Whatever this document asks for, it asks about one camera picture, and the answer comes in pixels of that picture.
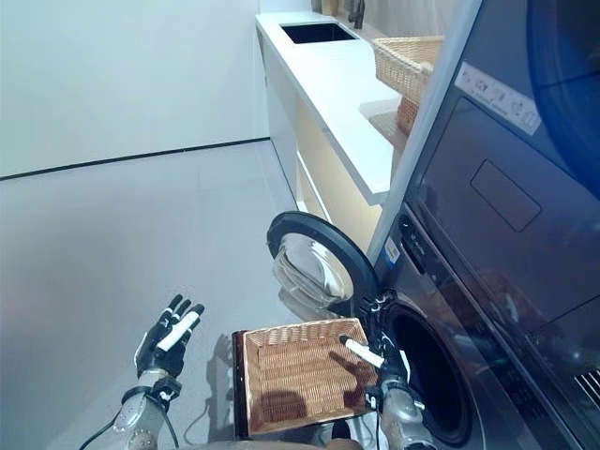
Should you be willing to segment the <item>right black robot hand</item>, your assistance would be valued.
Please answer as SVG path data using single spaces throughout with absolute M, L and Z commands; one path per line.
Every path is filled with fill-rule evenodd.
M 376 336 L 374 350 L 348 335 L 340 335 L 338 340 L 350 352 L 376 369 L 378 386 L 384 387 L 386 384 L 396 383 L 401 389 L 408 387 L 411 378 L 408 357 L 384 332 Z

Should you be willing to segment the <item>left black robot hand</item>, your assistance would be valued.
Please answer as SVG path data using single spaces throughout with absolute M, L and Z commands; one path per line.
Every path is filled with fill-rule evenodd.
M 144 334 L 134 353 L 137 377 L 151 370 L 163 370 L 177 378 L 184 366 L 184 355 L 193 330 L 201 322 L 204 305 L 191 305 L 177 294 Z

